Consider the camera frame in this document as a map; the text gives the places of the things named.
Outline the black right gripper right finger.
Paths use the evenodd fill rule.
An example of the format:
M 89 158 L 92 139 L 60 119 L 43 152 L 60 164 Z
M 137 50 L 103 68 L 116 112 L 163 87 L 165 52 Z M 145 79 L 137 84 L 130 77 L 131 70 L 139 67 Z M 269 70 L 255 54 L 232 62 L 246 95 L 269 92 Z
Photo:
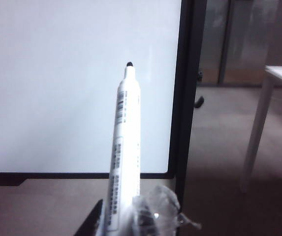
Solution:
M 154 220 L 154 214 L 146 200 L 133 200 L 133 223 L 134 236 L 158 236 L 159 230 Z

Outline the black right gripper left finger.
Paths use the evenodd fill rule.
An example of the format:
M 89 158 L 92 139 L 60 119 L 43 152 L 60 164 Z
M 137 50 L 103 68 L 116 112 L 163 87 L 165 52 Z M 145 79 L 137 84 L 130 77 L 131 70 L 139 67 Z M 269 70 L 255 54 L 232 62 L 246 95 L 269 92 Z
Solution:
M 75 236 L 102 236 L 104 228 L 104 200 L 100 199 L 86 217 Z

